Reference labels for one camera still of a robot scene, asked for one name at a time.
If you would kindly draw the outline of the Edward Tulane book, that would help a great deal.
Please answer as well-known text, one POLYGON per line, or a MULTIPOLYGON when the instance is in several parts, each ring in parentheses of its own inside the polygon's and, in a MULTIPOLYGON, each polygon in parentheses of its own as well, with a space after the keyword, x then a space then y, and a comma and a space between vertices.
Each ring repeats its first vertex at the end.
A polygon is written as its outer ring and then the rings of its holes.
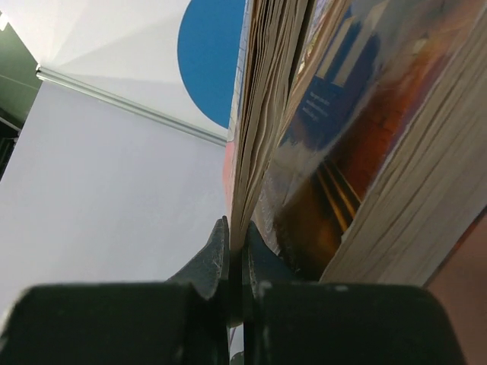
POLYGON ((254 220, 301 279, 424 285, 486 205, 486 3, 319 2, 254 220))

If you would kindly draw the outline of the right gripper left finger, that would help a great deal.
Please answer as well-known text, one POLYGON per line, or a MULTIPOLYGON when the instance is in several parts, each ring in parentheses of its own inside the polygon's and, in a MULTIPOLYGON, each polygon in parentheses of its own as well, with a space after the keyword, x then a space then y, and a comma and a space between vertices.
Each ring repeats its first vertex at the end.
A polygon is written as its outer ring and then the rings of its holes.
POLYGON ((188 284, 211 309, 230 324, 230 253, 228 219, 215 222, 207 243, 175 275, 168 284, 188 284))

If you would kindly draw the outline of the pink red Shakespeare story book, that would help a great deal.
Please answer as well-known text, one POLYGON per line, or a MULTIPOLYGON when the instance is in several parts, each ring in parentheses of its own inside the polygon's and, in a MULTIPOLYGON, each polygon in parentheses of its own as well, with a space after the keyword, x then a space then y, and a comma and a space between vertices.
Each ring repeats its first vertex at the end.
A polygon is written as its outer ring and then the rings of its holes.
POLYGON ((223 170, 232 254, 244 245, 314 7, 313 1, 244 7, 223 170))

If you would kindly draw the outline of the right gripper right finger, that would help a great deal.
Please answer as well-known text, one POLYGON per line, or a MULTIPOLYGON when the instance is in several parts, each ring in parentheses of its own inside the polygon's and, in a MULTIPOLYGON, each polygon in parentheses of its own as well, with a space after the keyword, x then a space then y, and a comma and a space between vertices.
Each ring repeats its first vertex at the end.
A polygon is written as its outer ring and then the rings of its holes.
POLYGON ((253 221, 250 222, 241 256, 243 324, 256 318, 262 298, 276 297, 272 308, 281 311, 291 299, 296 277, 292 270, 264 243, 253 221))

